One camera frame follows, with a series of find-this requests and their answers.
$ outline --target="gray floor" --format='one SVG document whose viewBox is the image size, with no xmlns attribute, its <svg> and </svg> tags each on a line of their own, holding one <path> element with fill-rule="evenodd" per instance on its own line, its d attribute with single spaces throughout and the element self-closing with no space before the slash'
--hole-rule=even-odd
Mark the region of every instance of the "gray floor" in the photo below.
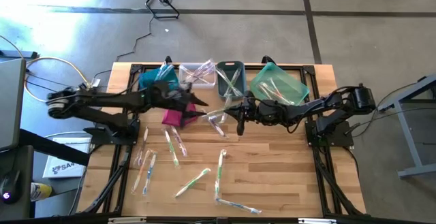
<svg viewBox="0 0 436 224">
<path fill-rule="evenodd" d="M 311 0 L 317 11 L 434 12 L 435 0 Z M 87 78 L 109 69 L 116 56 L 129 52 L 148 32 L 148 14 L 49 13 L 28 4 L 143 8 L 144 0 L 0 0 L 0 34 L 23 50 L 75 63 Z M 304 10 L 302 0 L 174 0 L 181 9 Z M 363 82 L 377 102 L 390 91 L 436 70 L 435 18 L 315 17 L 322 63 L 333 64 L 338 86 Z M 263 55 L 278 63 L 314 63 L 306 16 L 182 15 L 178 21 L 153 21 L 153 36 L 120 61 L 240 60 L 258 62 Z M 10 48 L 4 42 L 0 48 Z M 37 75 L 67 84 L 80 77 L 68 66 L 42 61 Z M 51 88 L 61 86 L 46 84 Z M 38 97 L 45 90 L 31 87 Z M 366 121 L 354 117 L 352 122 Z M 46 106 L 25 95 L 22 128 L 47 135 L 81 130 L 90 123 L 54 121 Z M 413 161 L 395 116 L 374 125 L 355 140 L 360 181 L 369 214 L 376 217 L 436 222 L 436 174 L 400 180 L 397 170 Z M 44 156 L 35 161 L 44 163 Z M 37 216 L 65 214 L 74 194 L 44 200 Z"/>
</svg>

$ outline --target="wooden tabletop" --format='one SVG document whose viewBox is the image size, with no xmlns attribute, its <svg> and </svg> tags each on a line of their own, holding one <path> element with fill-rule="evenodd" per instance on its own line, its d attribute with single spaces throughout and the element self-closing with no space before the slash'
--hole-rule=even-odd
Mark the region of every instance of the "wooden tabletop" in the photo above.
<svg viewBox="0 0 436 224">
<path fill-rule="evenodd" d="M 114 63 L 108 92 L 116 93 L 126 88 L 131 64 Z M 325 96 L 337 87 L 331 65 L 315 65 L 315 71 L 320 95 Z M 247 84 L 257 72 L 247 70 Z M 297 72 L 290 71 L 290 74 L 300 79 Z M 193 92 L 209 104 L 209 107 L 203 107 L 206 111 L 223 107 L 217 86 L 210 90 L 194 89 Z M 104 111 L 115 113 L 121 110 L 104 108 Z M 288 134 L 282 126 L 264 127 L 246 123 L 245 133 L 239 137 L 236 134 L 236 121 L 229 117 L 222 125 L 229 139 L 223 140 L 208 122 L 199 119 L 179 132 L 187 147 L 188 157 L 182 156 L 173 139 L 176 155 L 181 162 L 181 167 L 176 169 L 161 131 L 163 113 L 161 109 L 152 109 L 140 115 L 140 138 L 148 126 L 146 148 L 158 152 L 157 161 L 149 194 L 144 197 L 140 193 L 144 186 L 142 177 L 138 193 L 132 195 L 131 187 L 138 174 L 138 167 L 133 166 L 133 161 L 139 146 L 134 147 L 123 216 L 256 217 L 235 207 L 216 205 L 213 199 L 214 185 L 221 149 L 228 152 L 221 179 L 223 199 L 262 210 L 259 217 L 322 216 L 313 154 L 306 143 L 304 126 L 300 126 L 296 133 Z M 355 207 L 365 212 L 353 159 L 342 148 L 332 148 L 331 151 L 339 186 Z M 89 206 L 107 183 L 113 152 L 114 146 L 107 145 L 91 155 L 78 210 Z M 207 167 L 211 169 L 209 174 L 179 198 L 174 198 L 184 184 Z M 112 205 L 116 203 L 118 189 L 119 182 L 114 188 Z M 332 196 L 327 183 L 326 191 L 332 209 Z"/>
</svg>

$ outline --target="computer mouse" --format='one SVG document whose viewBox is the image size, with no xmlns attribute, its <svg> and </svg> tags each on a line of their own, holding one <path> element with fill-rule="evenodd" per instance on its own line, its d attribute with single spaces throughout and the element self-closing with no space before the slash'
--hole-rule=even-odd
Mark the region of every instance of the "computer mouse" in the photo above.
<svg viewBox="0 0 436 224">
<path fill-rule="evenodd" d="M 11 170 L 0 179 L 0 198 L 5 204 L 13 204 L 20 197 L 20 171 Z"/>
</svg>

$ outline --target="metal stand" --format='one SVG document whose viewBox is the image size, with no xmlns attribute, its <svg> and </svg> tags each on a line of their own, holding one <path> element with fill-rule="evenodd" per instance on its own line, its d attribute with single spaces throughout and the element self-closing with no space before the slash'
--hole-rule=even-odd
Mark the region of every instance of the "metal stand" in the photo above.
<svg viewBox="0 0 436 224">
<path fill-rule="evenodd" d="M 20 129 L 21 146 L 32 146 L 36 151 L 58 157 L 60 159 L 88 166 L 89 154 L 70 148 L 69 146 L 53 142 L 37 134 Z"/>
<path fill-rule="evenodd" d="M 106 184 L 106 186 L 103 188 L 103 191 L 98 195 L 98 197 L 93 201 L 93 203 L 86 210 L 83 211 L 83 213 L 97 213 L 103 202 L 106 201 L 109 195 L 112 195 L 111 192 L 115 183 L 118 181 L 120 176 L 124 172 L 126 172 L 126 168 L 127 168 L 126 163 L 127 161 L 130 161 L 131 150 L 132 147 L 128 146 L 122 162 L 118 165 L 118 168 L 115 170 L 114 174 L 112 174 L 111 177 L 109 178 L 108 184 Z M 119 204 L 117 204 L 117 206 L 115 207 L 114 212 L 121 213 Z"/>
<path fill-rule="evenodd" d="M 336 129 L 324 136 L 325 140 L 320 140 L 316 133 L 316 122 L 307 121 L 305 123 L 307 143 L 309 146 L 346 146 L 354 145 L 348 121 L 343 121 L 336 126 Z"/>
<path fill-rule="evenodd" d="M 176 16 L 158 16 L 158 15 L 156 15 L 156 12 L 154 12 L 151 9 L 151 7 L 149 6 L 150 1 L 151 0 L 147 0 L 145 2 L 145 7 L 147 7 L 147 9 L 150 10 L 150 12 L 153 14 L 153 16 L 156 19 L 158 19 L 158 20 L 160 20 L 160 19 L 178 19 L 178 16 L 180 16 L 180 13 L 178 12 L 178 10 L 174 6 L 172 6 L 172 4 L 168 0 L 164 0 L 164 3 L 168 4 L 177 13 L 177 15 Z"/>
<path fill-rule="evenodd" d="M 133 145 L 138 139 L 140 121 L 137 119 L 129 120 L 130 131 L 124 135 L 117 135 L 117 132 L 112 132 L 107 125 L 97 124 L 95 128 L 84 128 L 83 130 L 90 133 L 92 144 L 96 145 Z"/>
<path fill-rule="evenodd" d="M 399 171 L 398 176 L 400 178 L 436 172 L 436 163 L 423 165 L 418 149 L 416 148 L 417 142 L 420 142 L 420 144 L 424 146 L 424 142 L 431 144 L 434 140 L 432 133 L 436 121 L 432 120 L 432 118 L 434 118 L 433 115 L 435 113 L 430 114 L 431 112 L 428 110 L 420 113 L 419 116 L 413 116 L 412 113 L 403 113 L 409 109 L 436 109 L 436 101 L 434 99 L 414 99 L 435 86 L 436 74 L 433 74 L 432 76 L 422 78 L 409 89 L 389 99 L 377 108 L 379 112 L 385 112 L 390 108 L 395 108 L 396 112 L 398 112 L 397 116 L 400 120 L 401 129 L 403 130 L 411 157 L 415 163 L 415 167 Z"/>
</svg>

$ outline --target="cable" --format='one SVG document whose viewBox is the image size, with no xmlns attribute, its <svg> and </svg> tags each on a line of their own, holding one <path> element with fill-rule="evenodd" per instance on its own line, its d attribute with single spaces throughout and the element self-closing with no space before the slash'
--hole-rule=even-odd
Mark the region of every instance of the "cable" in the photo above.
<svg viewBox="0 0 436 224">
<path fill-rule="evenodd" d="M 8 42 L 9 44 L 11 44 L 15 49 L 16 49 L 16 51 L 18 51 L 18 53 L 20 54 L 20 57 L 21 57 L 21 59 L 25 59 L 24 57 L 23 57 L 23 55 L 22 55 L 22 52 L 15 46 L 15 44 L 13 44 L 11 41 L 9 41 L 7 38 L 5 38 L 4 36 L 2 36 L 2 35 L 0 35 L 0 37 L 2 38 L 2 39 L 4 39 L 4 40 L 6 40 L 6 42 Z"/>
<path fill-rule="evenodd" d="M 138 82 L 138 80 L 139 80 L 139 77 L 137 77 L 136 80 L 132 84 L 130 84 L 124 91 L 121 91 L 119 93 L 110 94 L 110 95 L 67 95 L 67 96 L 64 96 L 64 97 L 58 97 L 58 98 L 55 98 L 55 99 L 51 99 L 50 102 L 51 101 L 57 101 L 57 100 L 60 100 L 60 99 L 67 99 L 67 98 L 71 98 L 71 97 L 91 97 L 91 98 L 97 98 L 97 97 L 100 97 L 100 98 L 102 98 L 102 97 L 103 98 L 106 98 L 106 97 L 116 97 L 116 96 L 122 95 L 124 92 L 128 91 L 131 87 L 133 87 L 133 85 L 135 85 Z"/>
<path fill-rule="evenodd" d="M 9 171 L 12 171 L 12 170 L 14 169 L 15 161 L 16 161 L 16 158 L 17 158 L 17 154 L 18 154 L 18 151 L 19 151 L 20 149 L 18 149 L 18 148 L 14 148 L 14 149 L 11 149 L 11 150 L 15 150 L 15 152 L 14 152 L 14 160 L 13 160 L 13 162 L 12 162 L 12 166 L 11 166 L 11 168 L 10 168 Z"/>
<path fill-rule="evenodd" d="M 411 85 L 414 85 L 415 83 L 411 83 L 411 84 L 408 84 L 408 85 L 405 85 L 405 86 L 402 86 L 402 87 L 400 87 L 400 88 L 398 88 L 398 89 L 396 89 L 396 90 L 393 90 L 393 91 L 391 91 L 390 93 L 388 93 L 385 97 L 383 97 L 381 100 L 380 100 L 380 102 L 377 104 L 377 107 L 376 108 L 378 108 L 379 106 L 380 106 L 380 104 L 382 104 L 382 102 L 386 99 L 386 98 L 388 98 L 391 94 L 393 94 L 393 93 L 395 93 L 395 92 L 397 92 L 397 91 L 399 91 L 399 90 L 401 90 L 401 89 L 404 89 L 404 88 L 407 88 L 407 87 L 409 87 L 409 86 L 411 86 Z M 374 112 L 373 112 L 373 115 L 372 115 L 372 117 L 371 117 L 371 121 L 373 121 L 373 119 L 375 118 L 375 116 L 378 114 L 378 110 L 376 109 L 376 110 L 374 110 Z M 358 137 L 358 136 L 361 136 L 363 133 L 365 133 L 368 129 L 369 129 L 369 127 L 371 126 L 371 122 L 363 129 L 363 131 L 362 132 L 360 132 L 359 134 L 357 134 L 357 135 L 353 135 L 352 137 L 353 138 L 355 138 L 355 137 Z"/>
<path fill-rule="evenodd" d="M 301 122 L 301 121 L 303 120 L 303 118 L 305 117 L 306 113 L 310 112 L 310 110 L 312 110 L 312 109 L 313 109 L 313 108 L 309 108 L 309 109 L 307 109 L 305 112 L 302 113 L 301 118 L 298 120 L 297 125 L 295 126 L 295 128 L 294 128 L 292 131 L 289 131 L 289 127 L 290 127 L 290 126 L 286 127 L 287 132 L 288 132 L 288 133 L 294 133 L 294 132 L 297 130 L 298 126 L 300 125 L 300 122 Z"/>
<path fill-rule="evenodd" d="M 332 91 L 326 98 L 325 102 L 327 102 L 334 94 L 336 94 L 338 91 L 340 91 L 341 89 L 349 89 L 349 88 L 356 88 L 356 86 L 342 86 L 339 87 L 337 89 L 335 89 L 334 91 Z"/>
<path fill-rule="evenodd" d="M 356 171 L 357 171 L 357 177 L 360 178 L 360 174 L 359 174 L 359 165 L 357 163 L 357 159 L 354 156 L 353 152 L 346 146 L 343 147 L 349 154 L 350 156 L 354 159 L 354 164 L 356 165 Z"/>
<path fill-rule="evenodd" d="M 73 213 L 73 209 L 74 209 L 74 206 L 76 205 L 79 193 L 81 192 L 80 188 L 82 186 L 82 182 L 83 182 L 83 179 L 84 179 L 84 176 L 86 173 L 87 173 L 87 168 L 85 167 L 83 174 L 82 174 L 82 177 L 80 177 L 79 184 L 77 186 L 77 191 L 76 191 L 76 194 L 74 196 L 73 204 L 71 205 L 71 208 L 69 209 L 68 215 L 71 215 L 71 213 Z"/>
<path fill-rule="evenodd" d="M 48 81 L 48 82 L 52 82 L 54 84 L 59 84 L 59 85 L 63 85 L 63 86 L 66 86 L 66 87 L 75 87 L 73 85 L 67 85 L 67 84 L 63 84 L 63 83 L 56 82 L 56 81 L 53 81 L 53 80 L 49 80 L 49 79 L 46 79 L 46 78 L 41 78 L 41 77 L 38 77 L 38 76 L 30 74 L 30 73 L 27 73 L 27 75 L 30 75 L 30 76 L 35 77 L 35 78 L 39 78 L 40 80 L 45 80 L 45 81 Z"/>
<path fill-rule="evenodd" d="M 50 59 L 50 60 L 57 60 L 57 61 L 61 61 L 61 62 L 63 62 L 63 63 L 67 63 L 68 65 L 70 65 L 71 67 L 73 67 L 74 68 L 74 70 L 76 70 L 77 71 L 77 73 L 80 75 L 80 77 L 83 79 L 83 81 L 87 84 L 87 86 L 91 86 L 91 83 L 85 78 L 85 76 L 83 76 L 83 74 L 82 74 L 82 72 L 73 64 L 73 63 L 70 63 L 69 61 L 66 61 L 66 60 L 64 60 L 64 59 L 61 59 L 61 58 L 57 58 L 57 57 L 40 57 L 40 58 L 36 58 L 36 59 L 33 59 L 32 61 L 28 61 L 27 62 L 27 67 L 30 67 L 32 64 L 34 64 L 35 62 L 37 62 L 37 61 L 41 61 L 41 60 L 47 60 L 47 59 Z M 40 102 L 46 102 L 45 100 L 43 100 L 43 99 L 40 99 L 40 98 L 38 98 L 38 97 L 36 97 L 35 95 L 33 95 L 30 91 L 29 91 L 29 89 L 27 88 L 27 82 L 25 82 L 25 90 L 26 90 L 26 92 L 32 97 L 32 98 L 34 98 L 34 99 L 36 99 L 37 101 L 40 101 Z"/>
<path fill-rule="evenodd" d="M 364 122 L 364 123 L 361 123 L 361 124 L 357 123 L 357 124 L 355 125 L 355 127 L 354 127 L 351 131 L 347 131 L 347 132 L 350 133 L 350 132 L 352 132 L 355 128 L 358 128 L 358 127 L 360 127 L 360 126 L 362 126 L 362 125 L 365 125 L 365 124 L 367 124 L 367 123 L 371 123 L 371 122 L 373 122 L 373 121 L 376 121 L 376 120 L 379 120 L 379 119 L 382 119 L 382 118 L 386 118 L 386 117 L 389 117 L 389 116 L 392 116 L 392 115 L 395 115 L 395 114 L 399 114 L 399 113 L 402 113 L 402 112 L 409 112 L 409 111 L 415 111 L 415 110 L 436 110 L 436 108 L 412 108 L 412 109 L 403 110 L 403 111 L 400 111 L 400 112 L 394 112 L 393 114 L 389 114 L 389 115 L 381 116 L 381 117 L 379 117 L 379 118 L 374 118 L 374 119 L 371 119 L 371 120 L 369 120 L 369 121 L 367 121 L 367 122 Z"/>
<path fill-rule="evenodd" d="M 46 136 L 44 136 L 44 138 L 50 138 L 50 137 L 57 136 L 57 135 L 69 135 L 69 134 L 74 134 L 74 133 L 86 133 L 86 134 L 88 134 L 85 131 L 70 131 L 70 132 L 61 132 L 61 133 L 54 133 L 51 135 L 46 135 Z"/>
<path fill-rule="evenodd" d="M 155 18 L 155 16 L 153 16 L 153 17 L 151 18 L 151 20 L 149 21 L 149 33 L 147 33 L 147 34 L 144 35 L 144 36 L 141 36 L 141 37 L 137 38 L 137 39 L 135 40 L 135 45 L 134 45 L 134 47 L 132 48 L 131 52 L 124 53 L 124 54 L 120 54 L 119 56 L 116 57 L 115 62 L 118 62 L 118 60 L 119 60 L 121 57 L 125 57 L 125 56 L 127 56 L 127 55 L 129 55 L 129 54 L 135 54 L 135 52 L 136 52 L 136 46 L 138 45 L 138 41 L 141 40 L 141 39 L 143 39 L 143 38 L 148 37 L 149 35 L 151 35 L 151 22 L 153 21 L 154 18 Z"/>
<path fill-rule="evenodd" d="M 34 84 L 34 83 L 32 83 L 32 82 L 30 82 L 30 81 L 27 81 L 27 80 L 26 80 L 26 82 L 28 82 L 29 84 L 32 84 L 32 85 L 35 85 L 35 86 L 41 87 L 41 88 L 43 88 L 43 89 L 49 90 L 49 91 L 57 92 L 57 91 L 54 91 L 54 90 L 49 89 L 49 88 L 47 88 L 47 87 L 44 87 L 44 86 L 42 86 L 42 85 Z"/>
<path fill-rule="evenodd" d="M 112 70 L 109 69 L 109 70 L 106 70 L 106 71 L 101 71 L 101 72 L 99 72 L 99 73 L 96 73 L 96 74 L 94 75 L 94 78 L 93 78 L 93 79 L 95 79 L 95 77 L 97 77 L 97 76 L 100 75 L 100 74 L 107 73 L 108 71 L 112 71 Z"/>
</svg>

